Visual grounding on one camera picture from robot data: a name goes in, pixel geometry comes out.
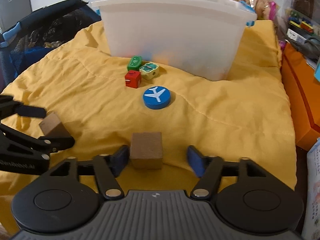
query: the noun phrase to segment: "white airplane symbol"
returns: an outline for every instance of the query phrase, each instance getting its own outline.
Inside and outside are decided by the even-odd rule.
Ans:
[[[151,97],[151,98],[155,98],[157,99],[157,102],[161,102],[160,100],[160,96],[163,94],[163,92],[165,91],[165,89],[160,90],[159,92],[157,92],[157,88],[158,87],[154,87],[154,88],[149,88],[149,90],[151,90],[153,92],[153,94],[144,94],[146,97]]]

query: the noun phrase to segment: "yellow blanket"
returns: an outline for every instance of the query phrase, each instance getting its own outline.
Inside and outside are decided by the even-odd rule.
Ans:
[[[68,156],[90,160],[130,144],[133,132],[160,131],[164,166],[135,170],[129,164],[118,182],[129,189],[186,189],[197,182],[186,161],[195,145],[204,155],[226,161],[247,156],[289,187],[296,183],[294,130],[288,97],[279,71],[278,49],[271,21],[246,28],[227,81],[211,82],[174,67],[160,65],[160,76],[125,87],[128,58],[110,57],[101,22],[50,52],[11,83],[3,94],[25,104],[55,111],[76,144],[52,154],[51,165]],[[162,110],[144,106],[142,93],[152,85],[167,87],[172,102]],[[39,137],[40,120],[11,116],[3,121]],[[0,172],[0,222],[17,230],[10,201],[36,176]],[[96,189],[92,177],[81,182]],[[224,179],[221,187],[234,182]]]

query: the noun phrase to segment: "blue round block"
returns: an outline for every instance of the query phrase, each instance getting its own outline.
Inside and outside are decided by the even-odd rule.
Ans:
[[[170,104],[171,95],[165,87],[151,87],[143,93],[143,102],[150,109],[162,109]]]

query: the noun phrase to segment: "black mesh bag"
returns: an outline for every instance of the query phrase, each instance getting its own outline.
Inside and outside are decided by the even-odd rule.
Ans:
[[[32,12],[0,35],[4,86],[48,52],[74,38],[101,17],[82,0],[65,0]]]

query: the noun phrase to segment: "white box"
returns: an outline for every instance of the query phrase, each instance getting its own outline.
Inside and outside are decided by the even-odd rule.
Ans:
[[[247,22],[232,0],[97,0],[112,56],[142,56],[212,81],[225,79]]]

